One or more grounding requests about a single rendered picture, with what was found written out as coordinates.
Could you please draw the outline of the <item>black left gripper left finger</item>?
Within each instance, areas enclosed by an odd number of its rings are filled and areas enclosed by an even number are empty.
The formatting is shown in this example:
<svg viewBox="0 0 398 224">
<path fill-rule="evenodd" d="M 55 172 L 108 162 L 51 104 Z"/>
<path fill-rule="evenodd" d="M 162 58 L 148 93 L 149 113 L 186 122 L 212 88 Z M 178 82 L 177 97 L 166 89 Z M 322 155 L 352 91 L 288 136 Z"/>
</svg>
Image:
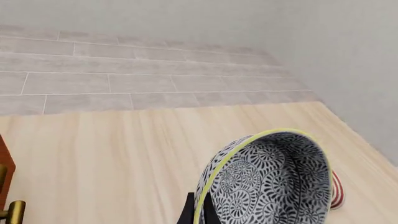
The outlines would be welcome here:
<svg viewBox="0 0 398 224">
<path fill-rule="evenodd" d="M 195 202 L 195 194 L 193 192 L 189 192 L 177 224 L 195 224 Z"/>
</svg>

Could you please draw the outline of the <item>plate with red rings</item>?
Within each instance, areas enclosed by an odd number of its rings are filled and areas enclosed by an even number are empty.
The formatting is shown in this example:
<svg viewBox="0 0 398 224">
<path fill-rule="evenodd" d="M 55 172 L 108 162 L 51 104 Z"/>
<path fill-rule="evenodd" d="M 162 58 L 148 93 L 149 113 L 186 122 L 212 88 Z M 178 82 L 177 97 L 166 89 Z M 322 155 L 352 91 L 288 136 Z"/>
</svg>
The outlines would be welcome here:
<svg viewBox="0 0 398 224">
<path fill-rule="evenodd" d="M 330 210 L 337 210 L 345 202 L 345 190 L 343 184 L 335 171 L 332 171 L 332 196 Z"/>
</svg>

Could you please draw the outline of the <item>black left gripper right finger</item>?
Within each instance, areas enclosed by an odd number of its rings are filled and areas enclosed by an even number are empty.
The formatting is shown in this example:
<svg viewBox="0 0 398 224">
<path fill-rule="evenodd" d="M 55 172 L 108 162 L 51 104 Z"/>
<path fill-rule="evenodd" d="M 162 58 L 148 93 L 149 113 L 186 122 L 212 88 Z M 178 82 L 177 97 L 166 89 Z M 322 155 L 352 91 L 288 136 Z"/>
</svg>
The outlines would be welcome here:
<svg viewBox="0 0 398 224">
<path fill-rule="evenodd" d="M 205 202 L 204 204 L 204 220 L 205 224 L 220 224 L 220 220 L 212 202 Z"/>
</svg>

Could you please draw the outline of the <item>wooden cabinet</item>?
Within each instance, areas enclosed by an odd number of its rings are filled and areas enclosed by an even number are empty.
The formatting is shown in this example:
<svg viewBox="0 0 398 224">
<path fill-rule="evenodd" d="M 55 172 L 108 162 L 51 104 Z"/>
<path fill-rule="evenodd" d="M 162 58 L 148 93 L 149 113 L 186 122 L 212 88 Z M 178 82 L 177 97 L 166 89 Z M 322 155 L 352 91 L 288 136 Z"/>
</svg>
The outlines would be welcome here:
<svg viewBox="0 0 398 224">
<path fill-rule="evenodd" d="M 6 200 L 16 165 L 0 135 L 0 221 L 7 218 Z"/>
</svg>

